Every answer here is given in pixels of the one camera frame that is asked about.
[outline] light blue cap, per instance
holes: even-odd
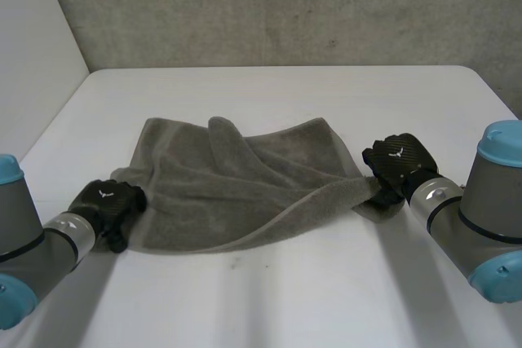
[[[522,250],[505,253],[480,264],[467,280],[493,303],[522,299]]]
[[[16,158],[9,154],[0,154],[0,185],[13,183],[24,177]]]
[[[0,273],[0,330],[15,327],[37,304],[36,295],[26,283]]]
[[[486,128],[477,151],[493,163],[522,167],[522,121],[494,122]]]

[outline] concrete wall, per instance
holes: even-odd
[[[23,158],[88,74],[56,0],[0,0],[0,153]]]
[[[522,116],[522,0],[60,0],[60,4],[92,71],[461,64],[475,69]]]

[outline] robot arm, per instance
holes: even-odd
[[[0,155],[0,329],[16,326],[103,237],[114,253],[122,224],[146,208],[139,187],[89,183],[69,210],[42,226],[13,156]]]
[[[363,152],[383,190],[374,202],[404,198],[436,243],[490,302],[522,300],[522,121],[489,126],[465,190],[438,174],[411,134]]]

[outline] gray towel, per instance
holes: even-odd
[[[141,186],[149,207],[129,248],[148,253],[248,249],[297,236],[354,209],[373,221],[401,205],[366,201],[379,190],[364,178],[322,118],[244,138],[228,120],[208,128],[147,120],[130,166],[112,178]]]

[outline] white table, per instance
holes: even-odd
[[[476,144],[512,113],[467,68],[280,67],[104,70],[90,75],[23,161],[42,221],[94,178],[128,165],[148,117],[244,135],[324,117],[361,151],[410,132],[465,183]],[[490,347],[522,344],[522,305],[468,286],[409,211],[356,214],[292,240],[196,256],[90,256],[9,347]]]

